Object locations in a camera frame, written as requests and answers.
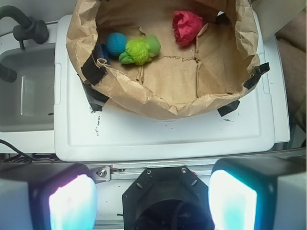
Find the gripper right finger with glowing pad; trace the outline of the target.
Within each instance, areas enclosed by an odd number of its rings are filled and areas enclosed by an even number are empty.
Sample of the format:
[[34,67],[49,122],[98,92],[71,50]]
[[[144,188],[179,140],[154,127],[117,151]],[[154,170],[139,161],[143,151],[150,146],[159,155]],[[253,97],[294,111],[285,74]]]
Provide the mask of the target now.
[[219,230],[305,230],[306,158],[221,158],[208,197]]

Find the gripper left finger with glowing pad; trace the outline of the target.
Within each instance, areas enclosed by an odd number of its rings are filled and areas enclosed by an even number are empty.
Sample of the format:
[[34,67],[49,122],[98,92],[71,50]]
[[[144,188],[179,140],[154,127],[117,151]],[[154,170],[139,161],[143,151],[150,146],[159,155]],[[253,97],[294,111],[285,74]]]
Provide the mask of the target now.
[[3,163],[2,230],[91,230],[97,188],[82,163]]

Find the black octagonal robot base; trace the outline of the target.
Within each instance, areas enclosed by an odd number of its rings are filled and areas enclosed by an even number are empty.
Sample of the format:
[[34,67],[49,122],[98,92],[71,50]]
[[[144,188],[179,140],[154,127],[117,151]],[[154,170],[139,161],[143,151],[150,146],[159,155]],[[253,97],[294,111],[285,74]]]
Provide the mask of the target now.
[[208,186],[185,166],[147,168],[122,195],[126,230],[213,230]]

